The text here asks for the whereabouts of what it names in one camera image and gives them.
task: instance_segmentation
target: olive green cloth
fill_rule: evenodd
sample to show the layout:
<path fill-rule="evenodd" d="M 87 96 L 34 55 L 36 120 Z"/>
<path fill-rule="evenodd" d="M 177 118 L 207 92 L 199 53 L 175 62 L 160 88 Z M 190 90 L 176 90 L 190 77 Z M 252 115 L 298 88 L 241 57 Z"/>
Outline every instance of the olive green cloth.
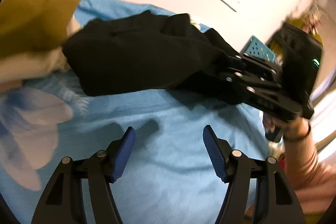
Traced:
<path fill-rule="evenodd" d="M 80 0 L 3 0 L 0 3 L 0 59 L 61 46 Z"/>

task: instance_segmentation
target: screw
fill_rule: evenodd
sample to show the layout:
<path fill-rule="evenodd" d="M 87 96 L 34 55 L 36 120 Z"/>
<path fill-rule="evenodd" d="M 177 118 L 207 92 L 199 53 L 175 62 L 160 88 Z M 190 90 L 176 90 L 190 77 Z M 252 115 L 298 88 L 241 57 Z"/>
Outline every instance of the screw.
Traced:
<path fill-rule="evenodd" d="M 235 157 L 240 157 L 242 155 L 242 153 L 239 150 L 233 150 L 232 155 L 235 156 Z"/>
<path fill-rule="evenodd" d="M 247 86 L 246 89 L 252 93 L 255 93 L 255 90 L 254 88 L 251 88 L 250 86 Z"/>
<path fill-rule="evenodd" d="M 275 158 L 273 158 L 273 157 L 269 157 L 269 158 L 267 159 L 267 161 L 268 161 L 270 164 L 275 164 L 275 163 L 277 162 L 277 160 L 276 160 Z"/>
<path fill-rule="evenodd" d="M 98 158 L 103 158 L 103 157 L 105 157 L 106 156 L 106 151 L 105 150 L 99 150 L 98 152 L 97 152 L 97 157 Z"/>
<path fill-rule="evenodd" d="M 69 162 L 70 162 L 70 157 L 64 157 L 63 159 L 62 159 L 62 163 L 63 164 L 68 164 Z"/>

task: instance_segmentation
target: green led light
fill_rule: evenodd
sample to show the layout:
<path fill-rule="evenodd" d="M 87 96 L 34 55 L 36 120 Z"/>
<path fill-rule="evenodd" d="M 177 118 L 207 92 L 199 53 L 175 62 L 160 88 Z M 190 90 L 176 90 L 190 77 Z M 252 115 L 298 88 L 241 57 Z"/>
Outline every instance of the green led light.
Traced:
<path fill-rule="evenodd" d="M 320 65 L 320 62 L 317 61 L 317 59 L 313 59 L 312 62 L 318 67 Z"/>

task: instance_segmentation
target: light blue cloth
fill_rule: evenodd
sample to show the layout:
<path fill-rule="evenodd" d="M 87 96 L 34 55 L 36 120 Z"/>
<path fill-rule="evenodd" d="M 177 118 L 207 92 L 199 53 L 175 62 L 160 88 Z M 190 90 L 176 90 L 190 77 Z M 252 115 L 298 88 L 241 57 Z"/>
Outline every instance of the light blue cloth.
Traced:
<path fill-rule="evenodd" d="M 83 25 L 93 17 L 115 19 L 148 8 L 172 14 L 119 0 L 82 0 L 75 17 Z M 29 224 L 42 193 L 31 189 L 43 189 L 64 156 L 88 158 L 132 126 L 135 147 L 123 176 L 111 184 L 123 222 L 215 223 L 227 184 L 216 176 L 204 146 L 207 124 L 232 148 L 267 156 L 259 111 L 245 104 L 165 90 L 87 97 L 73 72 L 30 80 L 0 95 L 0 192 L 18 220 Z M 252 180 L 248 205 L 254 193 Z M 83 196 L 87 222 L 94 224 L 86 180 Z"/>

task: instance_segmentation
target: hand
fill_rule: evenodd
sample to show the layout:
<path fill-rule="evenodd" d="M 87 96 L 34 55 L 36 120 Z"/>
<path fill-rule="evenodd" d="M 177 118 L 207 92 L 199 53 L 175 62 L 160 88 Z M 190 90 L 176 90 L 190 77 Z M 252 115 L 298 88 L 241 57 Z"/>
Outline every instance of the hand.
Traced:
<path fill-rule="evenodd" d="M 274 132 L 276 126 L 284 128 L 285 133 L 283 135 L 285 138 L 290 140 L 304 137 L 309 131 L 308 120 L 302 117 L 296 117 L 296 119 L 291 122 L 283 122 L 269 114 L 264 113 L 262 123 L 265 129 L 270 130 L 271 132 Z"/>

